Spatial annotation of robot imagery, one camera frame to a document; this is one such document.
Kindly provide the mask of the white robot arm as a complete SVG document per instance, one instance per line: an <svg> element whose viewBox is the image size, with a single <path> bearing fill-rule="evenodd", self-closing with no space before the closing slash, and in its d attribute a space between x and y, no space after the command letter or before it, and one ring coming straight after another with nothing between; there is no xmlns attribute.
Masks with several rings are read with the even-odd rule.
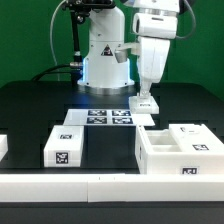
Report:
<svg viewBox="0 0 224 224"><path fill-rule="evenodd" d="M78 84L100 92L130 88L130 53L137 56L140 79L138 97L148 100L150 87L160 81L170 41L177 37L178 16L192 10L196 0L121 0L135 10L132 31L137 40L125 42L125 16L114 0L64 0L71 13L72 28L90 21L89 51L83 57L79 41L74 41L74 64L84 69Z"/></svg>

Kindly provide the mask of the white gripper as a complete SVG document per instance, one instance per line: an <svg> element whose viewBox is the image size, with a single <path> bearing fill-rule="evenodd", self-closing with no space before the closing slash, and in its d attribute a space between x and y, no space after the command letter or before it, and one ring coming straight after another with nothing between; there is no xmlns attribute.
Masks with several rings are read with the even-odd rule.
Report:
<svg viewBox="0 0 224 224"><path fill-rule="evenodd" d="M139 96L141 98L149 98L151 96L150 89L152 83L158 83L162 78L169 53L170 41L150 37L138 37L138 42Z"/></svg>

